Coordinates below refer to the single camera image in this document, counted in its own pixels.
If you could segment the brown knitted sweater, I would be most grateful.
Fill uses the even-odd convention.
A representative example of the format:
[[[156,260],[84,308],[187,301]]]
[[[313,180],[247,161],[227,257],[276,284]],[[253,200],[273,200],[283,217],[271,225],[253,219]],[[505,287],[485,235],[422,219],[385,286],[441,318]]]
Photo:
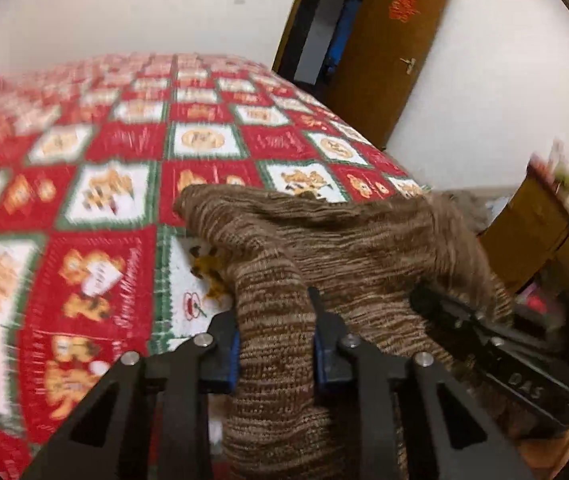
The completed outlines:
[[[435,193],[367,203],[328,203],[222,184],[193,184],[176,200],[188,230],[222,258],[234,296],[240,379],[222,446],[236,479],[347,479],[356,466],[325,408],[313,400],[309,300],[396,356],[426,351],[457,361],[429,338],[411,309],[411,290],[428,282],[487,318],[508,323],[511,300],[475,234]]]

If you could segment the brown wooden cabinet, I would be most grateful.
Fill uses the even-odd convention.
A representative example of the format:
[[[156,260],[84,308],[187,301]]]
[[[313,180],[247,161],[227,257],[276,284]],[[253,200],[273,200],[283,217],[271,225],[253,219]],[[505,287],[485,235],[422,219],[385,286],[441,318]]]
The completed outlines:
[[[569,210],[537,162],[479,237],[489,264],[512,295],[536,282],[569,291]]]

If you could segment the grey cloth on floor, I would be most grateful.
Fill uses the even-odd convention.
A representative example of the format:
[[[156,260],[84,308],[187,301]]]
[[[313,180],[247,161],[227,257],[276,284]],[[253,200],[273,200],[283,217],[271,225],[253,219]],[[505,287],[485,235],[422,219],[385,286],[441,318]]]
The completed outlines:
[[[475,234],[484,232],[491,222],[490,203],[496,199],[485,191],[447,190],[439,193],[460,212],[465,225]]]

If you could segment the red patchwork bear bedspread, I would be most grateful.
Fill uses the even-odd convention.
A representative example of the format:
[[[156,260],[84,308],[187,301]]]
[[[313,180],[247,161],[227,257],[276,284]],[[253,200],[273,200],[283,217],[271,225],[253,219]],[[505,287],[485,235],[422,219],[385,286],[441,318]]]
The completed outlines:
[[[0,477],[18,478],[124,352],[232,300],[174,209],[193,184],[331,203],[420,185],[310,94],[232,55],[106,55],[0,87]]]

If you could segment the brown wooden door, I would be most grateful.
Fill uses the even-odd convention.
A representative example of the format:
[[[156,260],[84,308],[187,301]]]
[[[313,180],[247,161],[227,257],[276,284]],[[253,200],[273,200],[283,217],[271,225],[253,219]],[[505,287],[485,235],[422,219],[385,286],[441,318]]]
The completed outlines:
[[[391,0],[362,0],[325,104],[383,150],[433,46],[449,0],[419,0],[408,23],[388,17]],[[401,58],[416,58],[411,75]]]

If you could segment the red double happiness sticker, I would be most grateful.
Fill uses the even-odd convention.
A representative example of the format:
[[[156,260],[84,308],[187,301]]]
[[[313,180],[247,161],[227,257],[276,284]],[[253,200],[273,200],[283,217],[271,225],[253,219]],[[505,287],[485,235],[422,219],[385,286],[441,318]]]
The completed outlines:
[[[391,0],[388,6],[388,17],[392,21],[408,23],[421,13],[418,2],[419,0]]]

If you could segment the dark wooden door frame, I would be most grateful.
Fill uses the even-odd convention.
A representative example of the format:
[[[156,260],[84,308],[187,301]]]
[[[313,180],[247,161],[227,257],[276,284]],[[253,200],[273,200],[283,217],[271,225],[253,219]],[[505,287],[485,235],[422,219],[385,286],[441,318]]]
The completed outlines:
[[[275,72],[321,96],[341,61],[362,0],[294,0]]]

